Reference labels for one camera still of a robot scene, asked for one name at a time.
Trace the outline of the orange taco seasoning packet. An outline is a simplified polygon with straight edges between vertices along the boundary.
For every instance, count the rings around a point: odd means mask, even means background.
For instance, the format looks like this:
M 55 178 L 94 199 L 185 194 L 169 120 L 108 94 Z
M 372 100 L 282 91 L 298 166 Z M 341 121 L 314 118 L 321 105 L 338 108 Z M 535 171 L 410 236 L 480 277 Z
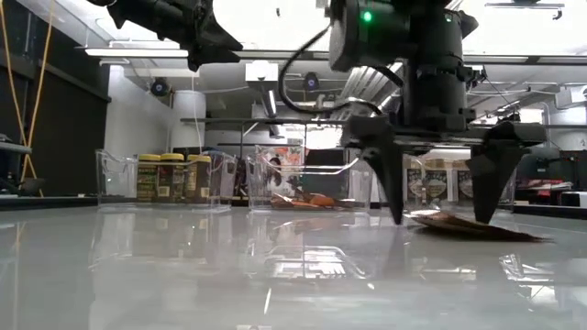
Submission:
M 278 193 L 274 193 L 271 196 L 271 206 L 273 208 L 315 208 L 314 204 L 309 203 L 301 196 L 284 196 Z
M 406 219 L 428 226 L 444 233 L 464 235 L 473 239 L 538 242 L 547 241 L 546 237 L 532 236 L 528 233 L 517 232 L 499 226 L 487 225 L 471 221 L 458 214 L 451 214 L 440 210 L 418 210 L 406 213 Z
M 357 202 L 350 199 L 336 199 L 320 193 L 306 193 L 301 194 L 301 203 L 315 207 L 326 209 L 358 209 L 364 206 L 364 203 Z

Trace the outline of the black ceiling track light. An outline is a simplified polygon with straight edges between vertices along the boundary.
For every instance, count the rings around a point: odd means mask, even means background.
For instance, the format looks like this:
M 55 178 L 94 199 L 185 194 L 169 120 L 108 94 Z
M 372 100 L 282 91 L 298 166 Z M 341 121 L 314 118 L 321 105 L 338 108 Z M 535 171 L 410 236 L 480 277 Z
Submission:
M 542 0 L 509 0 L 508 2 L 488 2 L 484 5 L 488 8 L 499 9 L 529 9 L 529 10 L 555 10 L 553 20 L 562 18 L 562 10 L 565 5 L 562 3 L 542 3 Z

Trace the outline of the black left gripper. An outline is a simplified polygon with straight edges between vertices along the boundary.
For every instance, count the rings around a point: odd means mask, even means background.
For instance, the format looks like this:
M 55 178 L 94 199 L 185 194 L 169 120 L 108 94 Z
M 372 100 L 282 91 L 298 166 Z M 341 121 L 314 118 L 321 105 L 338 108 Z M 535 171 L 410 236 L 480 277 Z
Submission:
M 155 0 L 155 33 L 159 40 L 169 39 L 180 45 L 214 45 L 218 48 L 192 49 L 187 64 L 192 72 L 212 63 L 236 63 L 243 45 L 211 20 L 214 0 Z

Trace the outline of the black computer monitor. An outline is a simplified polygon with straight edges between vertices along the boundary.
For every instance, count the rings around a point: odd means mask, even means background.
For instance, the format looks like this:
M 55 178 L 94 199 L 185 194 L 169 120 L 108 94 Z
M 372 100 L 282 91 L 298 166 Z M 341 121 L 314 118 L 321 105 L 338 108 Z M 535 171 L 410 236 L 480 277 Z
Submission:
M 587 186 L 587 150 L 532 147 L 519 162 L 520 180 L 563 180 L 575 188 Z

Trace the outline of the grey shelf edge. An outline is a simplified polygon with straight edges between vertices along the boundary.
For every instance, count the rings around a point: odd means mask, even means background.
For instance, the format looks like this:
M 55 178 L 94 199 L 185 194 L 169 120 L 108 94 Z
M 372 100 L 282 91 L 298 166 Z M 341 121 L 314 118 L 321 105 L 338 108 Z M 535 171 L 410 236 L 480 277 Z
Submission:
M 31 154 L 32 148 L 14 143 L 7 135 L 0 134 L 0 150 L 19 154 Z

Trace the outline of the overhead horizontal metal beam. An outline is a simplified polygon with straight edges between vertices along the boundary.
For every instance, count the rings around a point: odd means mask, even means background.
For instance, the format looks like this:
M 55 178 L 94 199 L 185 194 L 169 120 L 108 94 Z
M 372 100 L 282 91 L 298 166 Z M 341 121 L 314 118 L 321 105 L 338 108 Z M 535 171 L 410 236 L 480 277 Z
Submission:
M 188 52 L 183 49 L 81 48 L 87 55 L 99 58 L 180 59 Z M 279 50 L 244 50 L 237 55 L 242 60 L 285 61 L 294 53 Z M 467 65 L 530 65 L 587 66 L 587 55 L 487 55 L 464 54 Z

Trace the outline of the black metal rack frame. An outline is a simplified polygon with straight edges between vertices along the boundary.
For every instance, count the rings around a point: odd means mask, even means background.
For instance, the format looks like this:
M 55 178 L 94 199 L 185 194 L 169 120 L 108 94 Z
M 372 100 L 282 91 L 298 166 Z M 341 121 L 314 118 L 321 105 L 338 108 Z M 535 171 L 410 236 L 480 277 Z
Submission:
M 218 123 L 229 123 L 229 124 L 239 124 L 241 127 L 241 140 L 240 140 L 240 157 L 242 157 L 242 148 L 244 147 L 244 131 L 243 127 L 247 123 L 252 124 L 265 124 L 265 125 L 284 125 L 284 124 L 294 124 L 294 125 L 304 125 L 305 127 L 308 125 L 331 125 L 331 126 L 344 126 L 347 122 L 342 120 L 310 120 L 310 119 L 295 119 L 295 118 L 189 118 L 184 117 L 180 118 L 180 122 L 183 124 L 218 124 Z

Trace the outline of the orange printed poster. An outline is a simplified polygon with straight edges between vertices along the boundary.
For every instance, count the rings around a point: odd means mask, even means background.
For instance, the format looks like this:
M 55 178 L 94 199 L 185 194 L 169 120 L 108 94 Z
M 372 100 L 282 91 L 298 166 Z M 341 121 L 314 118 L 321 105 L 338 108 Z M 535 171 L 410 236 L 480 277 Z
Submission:
M 256 146 L 255 149 L 257 154 L 273 165 L 301 166 L 304 164 L 305 149 L 301 146 Z

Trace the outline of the white cylindrical column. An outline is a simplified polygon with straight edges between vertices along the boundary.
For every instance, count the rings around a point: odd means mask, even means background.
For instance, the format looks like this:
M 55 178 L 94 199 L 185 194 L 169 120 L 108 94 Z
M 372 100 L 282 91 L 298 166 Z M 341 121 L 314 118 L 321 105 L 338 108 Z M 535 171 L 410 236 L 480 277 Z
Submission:
M 202 147 L 205 143 L 206 100 L 203 93 L 180 90 L 173 96 L 171 148 Z

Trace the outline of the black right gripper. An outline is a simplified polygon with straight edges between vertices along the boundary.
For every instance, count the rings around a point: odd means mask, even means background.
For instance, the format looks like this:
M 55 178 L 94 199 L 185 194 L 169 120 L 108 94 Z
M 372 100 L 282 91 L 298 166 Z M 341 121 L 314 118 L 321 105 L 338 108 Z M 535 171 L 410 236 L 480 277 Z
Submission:
M 466 165 L 475 221 L 488 224 L 519 161 L 530 147 L 547 140 L 546 129 L 536 123 L 470 127 L 475 110 L 467 105 L 467 91 L 479 79 L 472 68 L 405 68 L 393 126 L 382 116 L 349 119 L 349 146 L 360 150 L 360 158 L 377 176 L 397 225 L 403 222 L 404 211 L 403 151 L 471 147 Z

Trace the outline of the clear plastic bin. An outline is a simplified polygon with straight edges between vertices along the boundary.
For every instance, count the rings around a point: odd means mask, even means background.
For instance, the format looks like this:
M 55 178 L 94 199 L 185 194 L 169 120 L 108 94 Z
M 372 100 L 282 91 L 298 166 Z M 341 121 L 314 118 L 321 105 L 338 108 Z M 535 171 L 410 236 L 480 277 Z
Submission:
M 362 160 L 354 159 L 345 165 L 301 165 L 281 166 L 282 174 L 293 174 L 299 177 L 301 187 L 295 196 L 302 193 L 320 193 L 336 199 L 350 199 L 364 203 L 358 209 L 326 209 L 306 208 L 273 208 L 271 196 L 265 179 L 268 168 L 272 166 L 260 155 L 247 157 L 247 180 L 249 208 L 255 211 L 306 211 L 306 212 L 347 212 L 365 213 L 371 207 L 372 170 Z
M 179 203 L 142 203 L 137 198 L 138 155 L 116 157 L 105 150 L 97 150 L 96 180 L 97 200 L 101 207 L 117 206 L 127 208 L 182 208 L 187 210 L 226 211 L 231 208 L 233 188 L 238 160 L 221 151 L 196 151 L 178 153 L 184 156 L 183 198 Z M 210 197 L 205 204 L 187 203 L 185 198 L 185 174 L 190 154 L 211 157 Z
M 432 208 L 440 208 L 440 209 L 448 209 L 456 212 L 461 212 L 468 214 L 469 217 L 473 217 L 473 198 L 471 202 L 460 203 L 458 192 L 457 192 L 457 172 L 454 168 L 453 163 L 456 160 L 467 160 L 467 158 L 463 158 L 462 156 L 452 156 L 449 158 L 432 158 L 431 156 L 425 155 L 421 157 L 414 157 L 418 158 L 423 165 L 423 180 L 422 180 L 422 193 L 421 193 L 421 201 L 419 203 L 409 203 L 404 199 L 404 170 L 403 170 L 403 178 L 401 184 L 403 185 L 403 200 L 404 200 L 404 208 L 405 209 L 416 209 L 419 207 L 420 204 L 430 205 Z M 425 172 L 425 160 L 429 159 L 443 159 L 445 161 L 446 167 L 448 169 L 448 183 L 449 183 L 449 197 L 447 200 L 444 201 L 430 201 L 426 195 L 426 172 Z

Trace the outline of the silver ventilation ducts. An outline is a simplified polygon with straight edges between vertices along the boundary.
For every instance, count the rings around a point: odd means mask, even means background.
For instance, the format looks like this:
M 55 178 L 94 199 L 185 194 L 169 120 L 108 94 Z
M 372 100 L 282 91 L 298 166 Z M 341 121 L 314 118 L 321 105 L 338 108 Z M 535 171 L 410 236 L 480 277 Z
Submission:
M 388 65 L 388 69 L 398 77 L 403 78 L 404 69 L 401 62 Z M 368 101 L 376 105 L 380 111 L 389 112 L 395 99 L 401 99 L 402 89 L 390 81 L 382 73 L 366 66 L 352 69 L 350 76 L 337 94 L 335 105 L 343 104 L 348 100 Z M 377 116 L 367 105 L 355 104 L 345 106 L 332 114 L 332 119 L 346 121 L 351 116 Z

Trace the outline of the person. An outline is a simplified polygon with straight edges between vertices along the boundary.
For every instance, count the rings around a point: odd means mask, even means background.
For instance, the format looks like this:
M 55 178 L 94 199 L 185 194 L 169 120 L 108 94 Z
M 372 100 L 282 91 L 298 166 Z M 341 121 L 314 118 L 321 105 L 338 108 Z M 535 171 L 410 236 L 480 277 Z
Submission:
M 270 166 L 268 168 L 267 177 L 265 184 L 271 193 L 277 193 L 286 197 L 294 197 L 297 194 L 297 188 L 301 187 L 301 182 L 297 175 L 293 174 L 282 174 L 279 172 L 281 169 L 281 161 L 279 158 L 274 157 L 270 159 Z

